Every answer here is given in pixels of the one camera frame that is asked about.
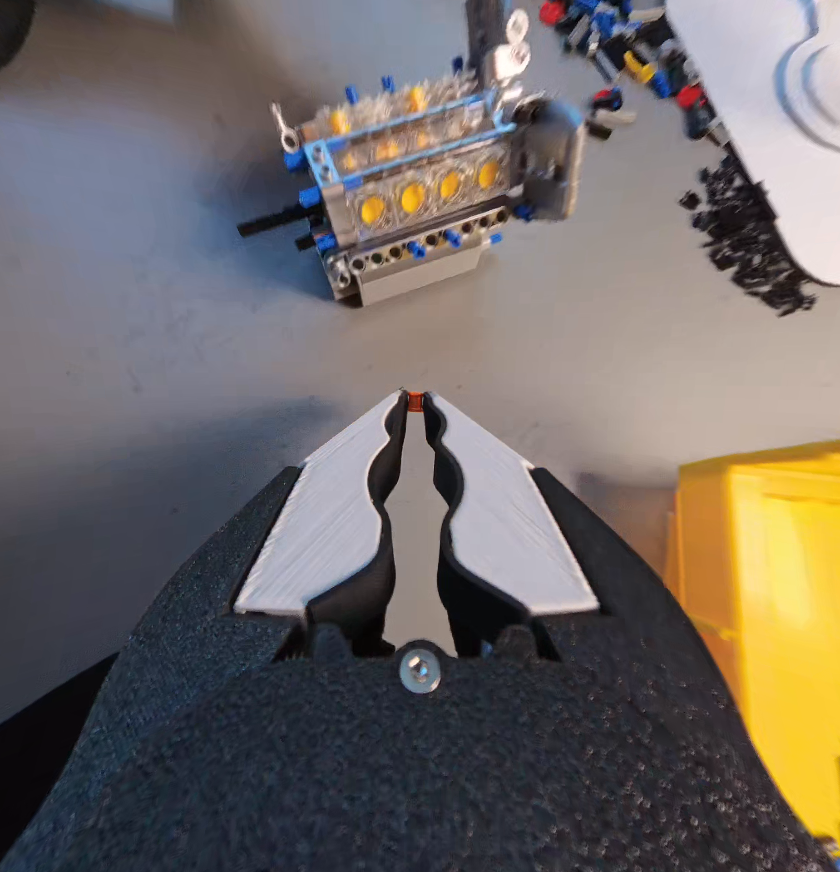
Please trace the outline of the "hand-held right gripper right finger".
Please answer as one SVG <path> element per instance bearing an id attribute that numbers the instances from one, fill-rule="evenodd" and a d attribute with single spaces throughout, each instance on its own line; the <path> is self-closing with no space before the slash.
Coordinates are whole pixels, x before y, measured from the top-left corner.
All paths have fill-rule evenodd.
<path id="1" fill-rule="evenodd" d="M 436 393 L 424 395 L 433 483 L 447 509 L 437 592 L 455 644 L 593 615 L 600 602 L 535 482 L 535 465 Z"/>

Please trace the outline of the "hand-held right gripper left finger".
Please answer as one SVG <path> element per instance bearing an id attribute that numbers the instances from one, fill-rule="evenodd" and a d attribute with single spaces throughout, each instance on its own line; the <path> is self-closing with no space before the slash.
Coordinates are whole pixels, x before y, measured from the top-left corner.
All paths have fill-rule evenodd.
<path id="1" fill-rule="evenodd" d="M 401 472 L 409 399 L 394 391 L 305 458 L 235 613 L 334 624 L 351 641 L 382 628 L 395 587 L 384 503 Z"/>

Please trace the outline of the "yellow plastic bin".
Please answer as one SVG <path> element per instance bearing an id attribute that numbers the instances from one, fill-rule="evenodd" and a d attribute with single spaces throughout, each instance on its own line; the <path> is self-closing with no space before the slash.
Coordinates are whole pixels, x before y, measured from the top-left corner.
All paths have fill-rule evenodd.
<path id="1" fill-rule="evenodd" d="M 663 581 L 840 870 L 840 441 L 681 466 Z"/>

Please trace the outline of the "toy brick engine model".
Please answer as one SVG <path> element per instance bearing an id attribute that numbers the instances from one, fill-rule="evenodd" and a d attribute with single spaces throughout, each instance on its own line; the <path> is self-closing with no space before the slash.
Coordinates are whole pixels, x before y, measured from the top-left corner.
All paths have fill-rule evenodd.
<path id="1" fill-rule="evenodd" d="M 336 300 L 364 306 L 474 270 L 509 220 L 574 212 L 588 138 L 581 112 L 526 93 L 529 18 L 512 2 L 464 2 L 468 58 L 439 79 L 342 103 L 288 125 L 284 162 L 307 173 L 295 205 L 237 226 L 243 238 L 300 221 Z"/>

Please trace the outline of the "grey desk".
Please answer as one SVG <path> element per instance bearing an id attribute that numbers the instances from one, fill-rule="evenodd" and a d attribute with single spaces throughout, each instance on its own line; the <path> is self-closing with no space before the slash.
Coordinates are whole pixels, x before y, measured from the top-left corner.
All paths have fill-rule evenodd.
<path id="1" fill-rule="evenodd" d="M 679 199 L 718 161 L 671 102 L 588 147 L 563 224 L 466 277 L 335 303 L 285 228 L 269 103 L 446 71 L 458 3 L 211 5 L 184 28 L 42 4 L 0 74 L 0 722 L 120 648 L 284 466 L 432 390 L 569 486 L 840 439 L 840 289 L 779 317 Z"/>

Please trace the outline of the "pile of black pins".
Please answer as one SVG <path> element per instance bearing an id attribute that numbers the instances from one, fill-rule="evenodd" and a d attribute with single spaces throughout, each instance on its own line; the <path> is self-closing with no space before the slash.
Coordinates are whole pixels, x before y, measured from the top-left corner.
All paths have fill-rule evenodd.
<path id="1" fill-rule="evenodd" d="M 712 168 L 697 173 L 700 190 L 687 190 L 679 206 L 715 269 L 728 275 L 743 294 L 760 301 L 778 317 L 810 311 L 816 282 L 798 267 L 776 227 L 776 213 L 758 183 L 752 181 L 735 148 Z"/>

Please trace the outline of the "pile of coloured brick parts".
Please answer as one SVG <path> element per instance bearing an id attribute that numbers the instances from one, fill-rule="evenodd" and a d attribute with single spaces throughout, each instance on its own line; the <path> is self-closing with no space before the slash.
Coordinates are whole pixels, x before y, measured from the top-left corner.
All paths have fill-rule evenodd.
<path id="1" fill-rule="evenodd" d="M 689 139 L 728 147 L 728 131 L 664 4 L 636 8 L 628 1 L 543 2 L 539 21 L 558 35 L 565 54 L 585 58 L 600 72 L 604 85 L 588 101 L 590 136 L 607 140 L 616 128 L 634 122 L 624 96 L 625 82 L 632 81 L 679 107 Z"/>

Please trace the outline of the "white book stand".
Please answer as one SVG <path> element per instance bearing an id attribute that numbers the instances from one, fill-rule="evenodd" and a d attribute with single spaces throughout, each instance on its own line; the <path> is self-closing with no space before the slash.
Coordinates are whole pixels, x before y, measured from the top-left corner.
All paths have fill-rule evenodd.
<path id="1" fill-rule="evenodd" d="M 840 2 L 666 7 L 786 250 L 840 286 Z"/>

